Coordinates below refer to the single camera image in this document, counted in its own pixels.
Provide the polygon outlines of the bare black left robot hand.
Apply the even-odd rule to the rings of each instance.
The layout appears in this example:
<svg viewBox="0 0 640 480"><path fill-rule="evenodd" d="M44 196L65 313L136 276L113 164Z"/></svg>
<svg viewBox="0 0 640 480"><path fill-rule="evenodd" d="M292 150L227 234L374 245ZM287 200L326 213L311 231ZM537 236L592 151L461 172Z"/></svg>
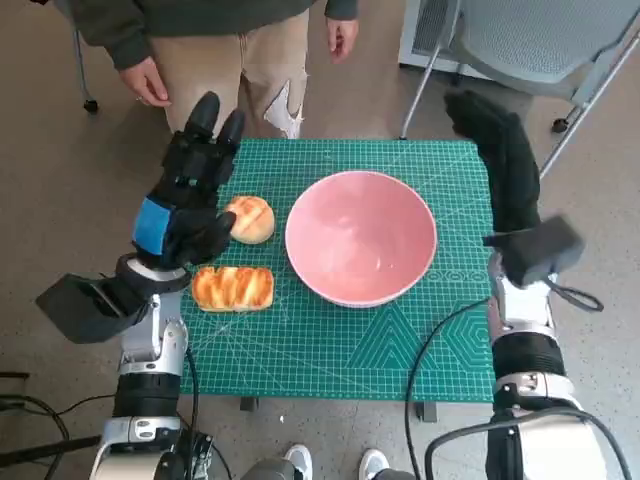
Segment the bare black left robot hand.
<svg viewBox="0 0 640 480"><path fill-rule="evenodd" d="M208 91L200 98L184 128L174 132L162 175L142 201L132 243L150 268L201 264L230 243L236 215L218 209L218 190L233 173L245 117L233 110L215 136L219 109L217 94Z"/></svg>

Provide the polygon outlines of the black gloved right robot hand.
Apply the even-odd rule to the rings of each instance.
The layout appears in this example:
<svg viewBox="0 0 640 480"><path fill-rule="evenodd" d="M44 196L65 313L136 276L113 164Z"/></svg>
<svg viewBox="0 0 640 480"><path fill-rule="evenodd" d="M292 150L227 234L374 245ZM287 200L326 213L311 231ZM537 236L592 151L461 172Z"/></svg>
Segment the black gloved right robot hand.
<svg viewBox="0 0 640 480"><path fill-rule="evenodd" d="M469 90L448 92L444 101L454 132L476 144L487 170L493 230L539 225L539 169L520 117Z"/></svg>

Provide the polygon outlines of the person's left hand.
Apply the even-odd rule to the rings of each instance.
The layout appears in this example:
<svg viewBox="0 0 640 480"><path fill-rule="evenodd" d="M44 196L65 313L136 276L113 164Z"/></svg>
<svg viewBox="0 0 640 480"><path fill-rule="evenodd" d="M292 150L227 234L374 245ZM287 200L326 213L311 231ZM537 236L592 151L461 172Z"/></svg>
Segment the person's left hand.
<svg viewBox="0 0 640 480"><path fill-rule="evenodd" d="M326 27L331 62L340 63L353 51L359 33L359 21L327 18Z"/></svg>

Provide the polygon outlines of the person's right hand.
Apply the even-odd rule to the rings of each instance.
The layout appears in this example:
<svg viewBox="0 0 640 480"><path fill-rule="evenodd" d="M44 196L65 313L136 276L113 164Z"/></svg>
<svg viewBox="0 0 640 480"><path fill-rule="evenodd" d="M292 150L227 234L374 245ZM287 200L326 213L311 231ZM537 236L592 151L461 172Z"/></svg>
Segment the person's right hand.
<svg viewBox="0 0 640 480"><path fill-rule="evenodd" d="M143 104L160 108L171 104L157 65L151 57L120 71L119 75L123 83Z"/></svg>

